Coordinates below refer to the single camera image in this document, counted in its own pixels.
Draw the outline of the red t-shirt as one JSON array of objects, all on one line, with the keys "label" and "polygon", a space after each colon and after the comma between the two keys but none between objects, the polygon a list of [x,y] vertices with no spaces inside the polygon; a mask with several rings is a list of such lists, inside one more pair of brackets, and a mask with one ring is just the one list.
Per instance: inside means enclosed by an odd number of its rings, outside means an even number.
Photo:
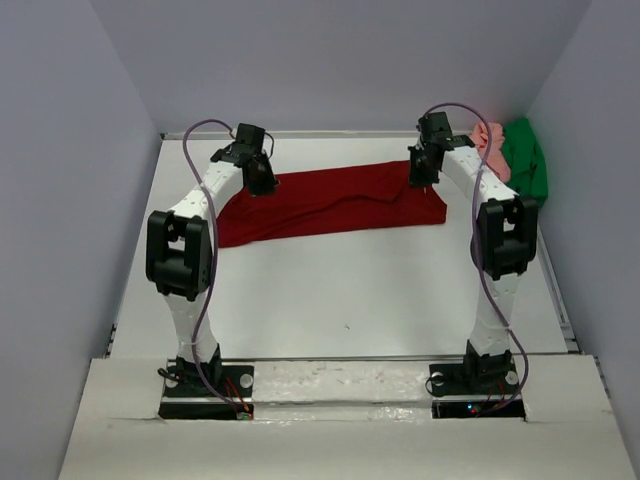
[{"label": "red t-shirt", "polygon": [[412,188],[408,163],[287,173],[272,195],[244,189],[217,220],[222,248],[370,229],[442,225],[447,205],[431,187]]}]

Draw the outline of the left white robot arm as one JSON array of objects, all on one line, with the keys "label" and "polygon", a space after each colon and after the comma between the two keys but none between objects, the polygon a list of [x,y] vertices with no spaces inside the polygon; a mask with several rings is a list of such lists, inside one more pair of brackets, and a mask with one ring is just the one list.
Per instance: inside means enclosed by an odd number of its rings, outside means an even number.
[{"label": "left white robot arm", "polygon": [[231,143],[217,150],[206,171],[200,172],[189,139],[209,124],[226,125],[218,119],[201,120],[187,129],[181,141],[194,187],[171,208],[155,210],[148,217],[145,275],[165,300],[178,341],[176,372],[164,371],[164,376],[230,404],[232,400],[218,391],[223,365],[208,316],[219,259],[217,220],[242,190],[254,197],[270,195],[278,180],[270,162],[272,152],[264,149],[264,141],[273,136],[246,123],[228,129]]}]

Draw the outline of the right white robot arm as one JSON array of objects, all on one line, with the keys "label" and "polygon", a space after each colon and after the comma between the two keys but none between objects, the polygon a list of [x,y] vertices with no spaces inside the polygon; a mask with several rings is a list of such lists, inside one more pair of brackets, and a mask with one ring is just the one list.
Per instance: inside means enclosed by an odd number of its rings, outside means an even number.
[{"label": "right white robot arm", "polygon": [[445,112],[431,109],[417,122],[409,149],[409,183],[427,187],[448,177],[471,205],[471,259],[480,293],[476,317],[459,363],[431,366],[427,391],[435,397],[514,394],[511,349],[519,343],[510,324],[521,277],[536,257],[538,203],[508,187],[472,140],[452,132]]}]

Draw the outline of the pink t-shirt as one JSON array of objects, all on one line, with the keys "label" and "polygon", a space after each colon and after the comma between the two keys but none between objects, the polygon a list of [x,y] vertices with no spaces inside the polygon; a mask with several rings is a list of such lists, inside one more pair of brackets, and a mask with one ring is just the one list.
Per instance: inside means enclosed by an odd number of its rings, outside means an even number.
[{"label": "pink t-shirt", "polygon": [[470,136],[479,155],[487,155],[488,167],[503,182],[508,183],[511,178],[511,169],[502,153],[505,141],[503,126],[490,122],[488,125],[477,123]]}]

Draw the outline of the green t-shirt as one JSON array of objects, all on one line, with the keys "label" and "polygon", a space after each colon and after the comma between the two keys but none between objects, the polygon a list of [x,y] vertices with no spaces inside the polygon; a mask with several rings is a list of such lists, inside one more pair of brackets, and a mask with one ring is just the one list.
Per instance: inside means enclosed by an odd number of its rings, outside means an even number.
[{"label": "green t-shirt", "polygon": [[533,197],[542,207],[548,198],[546,161],[526,117],[504,127],[501,152],[511,170],[507,185],[519,195]]}]

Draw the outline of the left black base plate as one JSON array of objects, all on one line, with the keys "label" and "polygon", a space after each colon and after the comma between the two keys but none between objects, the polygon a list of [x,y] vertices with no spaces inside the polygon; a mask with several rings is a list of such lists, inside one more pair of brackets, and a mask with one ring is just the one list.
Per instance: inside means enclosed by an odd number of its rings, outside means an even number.
[{"label": "left black base plate", "polygon": [[163,390],[158,415],[165,420],[249,421],[254,418],[255,367],[224,362],[214,395],[197,373],[182,374],[175,361],[159,368]]}]

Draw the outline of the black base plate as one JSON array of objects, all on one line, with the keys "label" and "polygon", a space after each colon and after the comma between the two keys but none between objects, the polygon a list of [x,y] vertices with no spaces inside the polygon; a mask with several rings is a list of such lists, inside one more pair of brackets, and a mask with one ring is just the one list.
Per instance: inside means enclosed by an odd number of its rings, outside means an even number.
[{"label": "black base plate", "polygon": [[182,374],[175,361],[159,368],[163,390],[158,415],[165,420],[249,421],[254,418],[255,367],[224,362],[214,395],[197,373]]},{"label": "black base plate", "polygon": [[431,413],[436,420],[526,417],[515,364],[506,373],[491,374],[488,380],[472,385],[462,377],[461,363],[429,366],[425,390],[432,398]]}]

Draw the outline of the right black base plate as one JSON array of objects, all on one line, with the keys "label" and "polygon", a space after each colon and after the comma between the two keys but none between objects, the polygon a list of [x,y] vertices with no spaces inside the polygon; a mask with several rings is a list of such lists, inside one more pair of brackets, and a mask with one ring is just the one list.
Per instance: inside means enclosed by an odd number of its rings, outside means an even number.
[{"label": "right black base plate", "polygon": [[429,366],[425,390],[432,398],[431,413],[436,420],[526,417],[515,364],[506,373],[491,374],[488,380],[472,385],[462,377],[461,363]]}]

